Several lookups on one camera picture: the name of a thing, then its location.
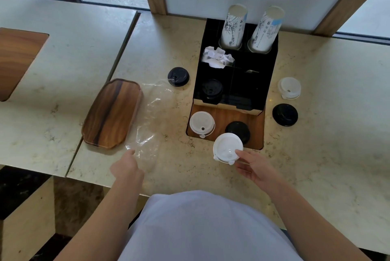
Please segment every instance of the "person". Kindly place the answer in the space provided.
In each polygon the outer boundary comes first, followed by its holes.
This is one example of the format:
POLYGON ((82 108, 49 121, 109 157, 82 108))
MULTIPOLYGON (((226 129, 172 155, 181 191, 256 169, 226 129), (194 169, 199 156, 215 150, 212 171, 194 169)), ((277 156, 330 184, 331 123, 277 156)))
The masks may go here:
POLYGON ((236 153, 237 172, 270 196, 292 242, 260 212, 204 191, 151 196, 128 230, 144 179, 129 150, 110 168, 110 191, 55 260, 369 260, 263 156, 236 153))

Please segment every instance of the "blue label on cup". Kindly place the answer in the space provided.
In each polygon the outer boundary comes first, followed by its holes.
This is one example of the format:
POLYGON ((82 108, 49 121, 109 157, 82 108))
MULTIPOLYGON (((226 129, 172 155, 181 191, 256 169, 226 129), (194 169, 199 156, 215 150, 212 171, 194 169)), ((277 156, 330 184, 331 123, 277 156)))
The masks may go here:
POLYGON ((272 24, 271 25, 279 25, 283 22, 283 19, 278 19, 278 20, 274 20, 272 21, 272 24))

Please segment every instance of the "white cup lid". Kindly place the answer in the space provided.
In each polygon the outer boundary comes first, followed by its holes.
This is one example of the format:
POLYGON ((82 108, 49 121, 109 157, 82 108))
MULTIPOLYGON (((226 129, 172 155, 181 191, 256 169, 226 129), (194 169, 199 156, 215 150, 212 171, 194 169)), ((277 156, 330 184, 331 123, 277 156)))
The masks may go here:
POLYGON ((234 152, 236 149, 244 150, 241 139, 233 133, 224 133, 219 135, 213 146, 214 155, 224 162, 238 160, 238 155, 234 152))
POLYGON ((301 94, 301 83, 294 77, 284 77, 278 83, 283 99, 295 99, 301 94))
POLYGON ((214 118, 206 111, 195 112, 190 118, 190 128, 198 135, 208 134, 214 128, 214 118))

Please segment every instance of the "plastic lid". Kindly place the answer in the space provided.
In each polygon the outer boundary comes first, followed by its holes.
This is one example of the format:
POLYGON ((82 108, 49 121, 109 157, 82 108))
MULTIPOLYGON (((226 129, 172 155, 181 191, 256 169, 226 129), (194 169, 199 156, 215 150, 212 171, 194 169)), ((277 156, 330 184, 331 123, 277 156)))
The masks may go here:
POLYGON ((243 123, 242 121, 232 121, 226 126, 225 133, 236 134, 243 144, 248 143, 250 139, 250 130, 246 123, 243 123))
POLYGON ((168 82, 175 87, 181 87, 189 80, 190 75, 183 67, 175 67, 168 73, 168 82))
POLYGON ((215 140, 213 146, 214 155, 220 160, 234 163, 238 160, 238 155, 234 152, 236 149, 244 150, 244 146, 240 138, 233 133, 224 133, 215 140))
POLYGON ((284 77, 278 83, 283 99, 296 99, 301 94, 301 83, 294 77, 284 77))
POLYGON ((209 99, 216 99, 222 95, 223 84, 216 79, 208 79, 202 82, 202 91, 209 99))
POLYGON ((282 126, 292 126, 298 120, 298 112, 290 104, 276 105, 272 110, 274 120, 282 126))
POLYGON ((198 135, 206 135, 214 128, 214 118, 206 111, 195 112, 190 118, 190 128, 198 135))

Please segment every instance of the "cup with sketch illustration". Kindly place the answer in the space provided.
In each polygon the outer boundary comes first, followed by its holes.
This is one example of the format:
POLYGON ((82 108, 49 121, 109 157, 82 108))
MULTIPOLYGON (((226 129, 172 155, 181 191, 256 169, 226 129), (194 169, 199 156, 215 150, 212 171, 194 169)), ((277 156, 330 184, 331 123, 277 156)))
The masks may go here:
POLYGON ((246 16, 248 9, 242 4, 229 7, 225 23, 223 24, 219 45, 223 49, 238 50, 242 45, 246 16))
POLYGON ((279 32, 284 16, 285 11, 281 7, 270 6, 266 9, 255 32, 248 41, 248 49, 253 53, 268 53, 279 32))

